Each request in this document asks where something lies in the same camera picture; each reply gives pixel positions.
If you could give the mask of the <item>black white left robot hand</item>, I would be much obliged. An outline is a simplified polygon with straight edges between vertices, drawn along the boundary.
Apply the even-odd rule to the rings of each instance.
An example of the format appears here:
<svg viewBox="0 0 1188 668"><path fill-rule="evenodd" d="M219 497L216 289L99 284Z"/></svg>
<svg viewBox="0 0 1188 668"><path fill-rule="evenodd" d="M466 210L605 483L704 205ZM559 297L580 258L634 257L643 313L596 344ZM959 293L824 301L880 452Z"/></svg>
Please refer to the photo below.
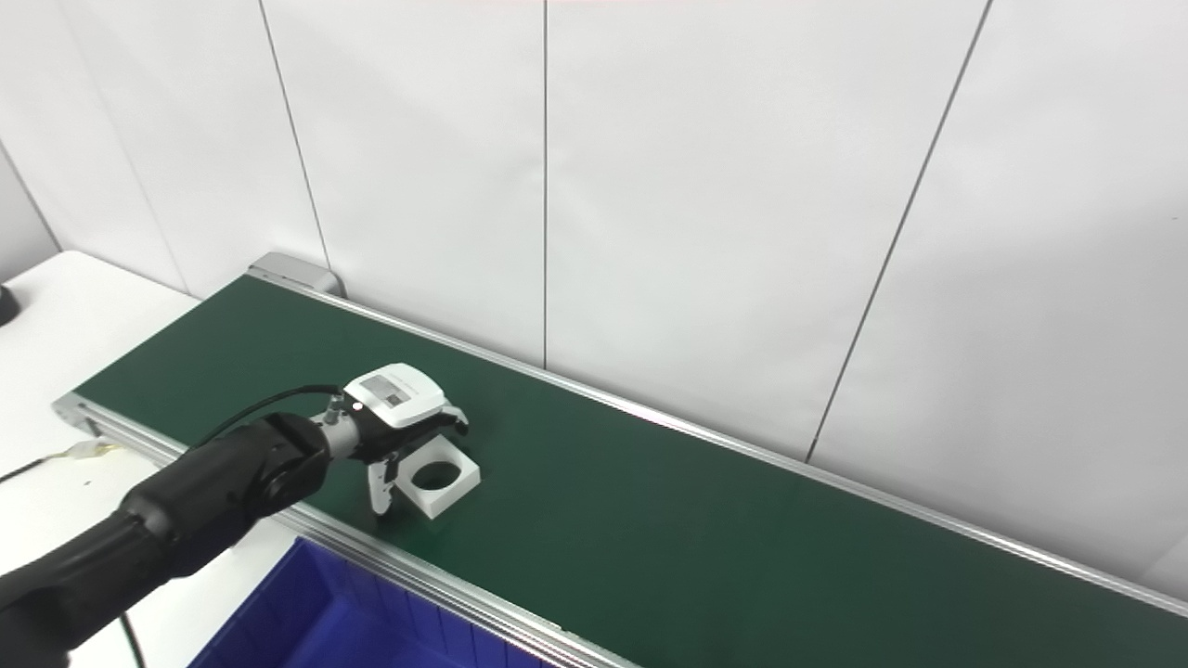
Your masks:
<svg viewBox="0 0 1188 668"><path fill-rule="evenodd" d="M470 431L470 420L429 376L405 363L390 364L345 386L348 416L358 431L349 456L368 466L369 510L390 515L402 462L446 428Z"/></svg>

